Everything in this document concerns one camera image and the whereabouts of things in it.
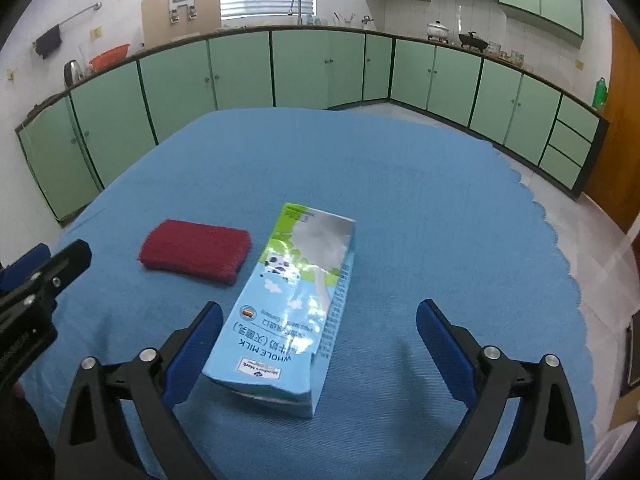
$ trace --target blue milk carton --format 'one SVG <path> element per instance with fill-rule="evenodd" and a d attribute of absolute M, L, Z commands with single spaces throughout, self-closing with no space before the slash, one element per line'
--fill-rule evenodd
<path fill-rule="evenodd" d="M 349 288 L 354 224 L 285 204 L 202 373 L 257 402 L 312 417 Z"/>

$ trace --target electrical outlet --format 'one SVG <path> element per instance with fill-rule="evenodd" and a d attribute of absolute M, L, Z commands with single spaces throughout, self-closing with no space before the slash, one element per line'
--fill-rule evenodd
<path fill-rule="evenodd" d="M 98 38 L 101 38 L 102 37 L 102 26 L 96 27 L 96 28 L 92 28 L 90 36 L 91 36 L 91 41 L 94 41 L 94 40 L 96 40 Z"/>

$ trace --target red sponge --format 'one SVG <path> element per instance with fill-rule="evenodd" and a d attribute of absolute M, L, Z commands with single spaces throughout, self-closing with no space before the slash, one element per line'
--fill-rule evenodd
<path fill-rule="evenodd" d="M 250 248 L 247 231 L 165 220 L 146 237 L 138 259 L 147 269 L 171 270 L 233 285 Z"/>

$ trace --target white floor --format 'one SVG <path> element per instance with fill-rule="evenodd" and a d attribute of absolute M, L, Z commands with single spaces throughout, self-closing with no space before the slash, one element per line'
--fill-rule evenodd
<path fill-rule="evenodd" d="M 444 124 L 393 104 L 352 108 L 423 124 Z M 519 162 L 504 155 L 521 182 L 546 210 L 546 221 L 558 232 L 558 248 L 570 263 L 570 274 L 580 286 L 580 312 L 587 324 L 587 347 L 593 356 L 593 386 L 597 409 L 596 438 L 609 428 L 618 399 L 625 352 L 625 330 L 640 308 L 640 282 L 631 240 L 591 199 L 574 201 Z"/>

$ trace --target blue gripper pad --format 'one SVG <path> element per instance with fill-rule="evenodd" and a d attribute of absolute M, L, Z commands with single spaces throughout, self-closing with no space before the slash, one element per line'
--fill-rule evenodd
<path fill-rule="evenodd" d="M 449 393 L 454 399 L 464 402 L 467 409 L 474 407 L 478 399 L 474 367 L 427 301 L 418 305 L 415 324 Z"/>
<path fill-rule="evenodd" d="M 26 282 L 33 273 L 51 259 L 51 252 L 45 244 L 36 245 L 0 272 L 0 290 L 11 292 Z"/>
<path fill-rule="evenodd" d="M 189 397 L 224 322 L 222 309 L 212 302 L 208 312 L 177 351 L 164 373 L 162 403 L 169 410 Z"/>

